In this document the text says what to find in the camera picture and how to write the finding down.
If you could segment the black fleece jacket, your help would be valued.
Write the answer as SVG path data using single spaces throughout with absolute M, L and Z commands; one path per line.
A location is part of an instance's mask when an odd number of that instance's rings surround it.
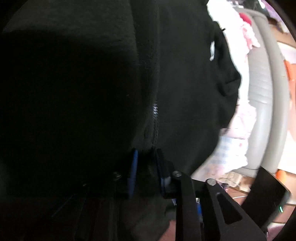
M 156 150 L 191 175 L 234 114 L 222 38 L 207 1 L 1 1 L 1 240 L 159 240 Z

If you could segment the blue checkered cartoon blanket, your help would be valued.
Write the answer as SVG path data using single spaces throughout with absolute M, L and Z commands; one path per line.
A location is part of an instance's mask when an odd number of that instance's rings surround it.
M 226 97 L 234 97 L 236 106 L 230 123 L 222 128 L 218 145 L 210 157 L 192 174 L 192 178 L 206 181 L 219 179 L 225 174 L 245 167 L 248 164 L 247 151 L 249 138 L 254 128 L 257 112 L 249 103 L 250 73 L 248 49 L 242 31 L 242 19 L 229 1 L 209 1 L 207 10 L 211 19 L 223 32 L 227 43 L 227 53 L 231 64 L 238 72 L 237 84 L 228 84 L 223 88 Z

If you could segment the grey padded headboard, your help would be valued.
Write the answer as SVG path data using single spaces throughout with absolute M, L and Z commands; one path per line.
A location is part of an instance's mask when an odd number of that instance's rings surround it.
M 260 167 L 275 173 L 287 136 L 289 87 L 282 54 L 267 17 L 251 9 L 236 8 L 250 17 L 260 47 L 248 54 L 249 103 L 257 120 L 249 138 L 248 164 L 236 170 L 255 177 Z

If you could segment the pink plush toy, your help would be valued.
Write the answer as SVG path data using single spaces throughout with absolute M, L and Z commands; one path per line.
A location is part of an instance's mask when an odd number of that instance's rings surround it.
M 259 48 L 260 43 L 257 37 L 255 36 L 255 32 L 252 28 L 252 20 L 245 13 L 239 13 L 239 16 L 242 19 L 242 31 L 243 31 L 243 35 L 246 40 L 248 49 L 251 50 L 253 49 L 253 47 Z

